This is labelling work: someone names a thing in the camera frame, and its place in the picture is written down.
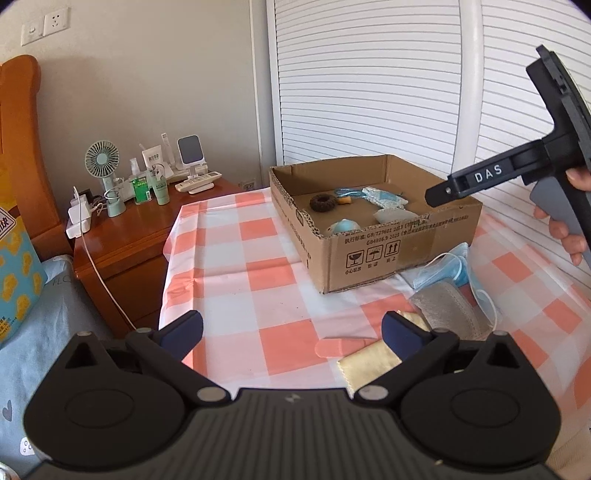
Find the person's right hand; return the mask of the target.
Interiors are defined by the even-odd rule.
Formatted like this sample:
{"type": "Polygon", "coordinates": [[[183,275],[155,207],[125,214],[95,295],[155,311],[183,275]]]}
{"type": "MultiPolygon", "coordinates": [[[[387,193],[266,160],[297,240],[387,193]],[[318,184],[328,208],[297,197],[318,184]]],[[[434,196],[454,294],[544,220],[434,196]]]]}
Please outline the person's right hand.
{"type": "Polygon", "coordinates": [[[534,216],[538,219],[549,218],[551,237],[561,242],[572,263],[580,266],[582,261],[585,261],[590,265],[590,249],[587,242],[590,231],[582,230],[559,182],[553,177],[540,180],[530,197],[536,205],[534,216]]]}

